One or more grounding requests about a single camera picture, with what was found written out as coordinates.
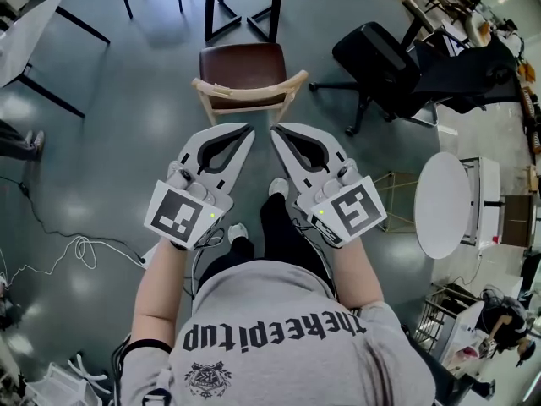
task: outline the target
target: brown leather seat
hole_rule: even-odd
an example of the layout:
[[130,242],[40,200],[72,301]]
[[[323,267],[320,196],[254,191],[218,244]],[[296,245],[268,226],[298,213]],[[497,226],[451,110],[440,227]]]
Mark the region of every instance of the brown leather seat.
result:
[[[258,89],[287,80],[286,63],[278,44],[242,44],[211,47],[201,51],[199,71],[203,81],[231,89]],[[284,102],[278,95],[262,101],[232,101],[209,96],[212,108],[265,107]]]

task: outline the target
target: shoe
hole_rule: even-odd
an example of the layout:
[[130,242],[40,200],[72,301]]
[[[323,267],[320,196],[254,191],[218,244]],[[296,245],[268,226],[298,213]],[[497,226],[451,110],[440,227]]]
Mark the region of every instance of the shoe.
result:
[[31,145],[33,139],[34,139],[34,132],[28,131],[26,133],[26,137],[25,137],[26,144]]
[[287,200],[287,196],[289,195],[289,183],[284,178],[276,178],[270,183],[269,197],[276,193],[282,194],[284,199]]
[[37,149],[37,157],[41,158],[41,153],[43,152],[43,146],[45,145],[45,133],[43,131],[40,131],[37,133],[37,136],[34,139],[33,145]]
[[234,226],[230,226],[227,230],[227,240],[229,240],[229,244],[232,244],[236,238],[248,239],[248,230],[241,222]]

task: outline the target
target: brown chair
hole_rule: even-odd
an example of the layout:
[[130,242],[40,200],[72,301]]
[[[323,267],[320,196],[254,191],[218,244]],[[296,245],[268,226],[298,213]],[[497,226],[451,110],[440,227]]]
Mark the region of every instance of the brown chair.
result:
[[308,72],[286,76],[281,47],[273,43],[225,45],[201,51],[201,80],[192,82],[209,120],[233,112],[276,109],[279,122]]

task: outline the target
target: round white table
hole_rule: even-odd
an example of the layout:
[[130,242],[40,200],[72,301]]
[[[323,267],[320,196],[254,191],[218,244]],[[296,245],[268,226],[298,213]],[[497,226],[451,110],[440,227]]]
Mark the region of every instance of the round white table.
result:
[[432,156],[421,172],[415,192],[415,228],[428,257],[443,259],[466,232],[472,195],[460,161],[450,153]]

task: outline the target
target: black wrist strap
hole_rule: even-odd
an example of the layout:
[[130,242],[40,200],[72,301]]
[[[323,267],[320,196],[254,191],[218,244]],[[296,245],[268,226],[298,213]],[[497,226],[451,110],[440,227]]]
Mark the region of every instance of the black wrist strap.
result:
[[187,251],[182,245],[175,244],[175,243],[174,243],[173,241],[171,241],[171,240],[170,240],[169,242],[171,242],[171,245],[172,245],[173,247],[175,247],[177,250],[179,250],[179,251]]

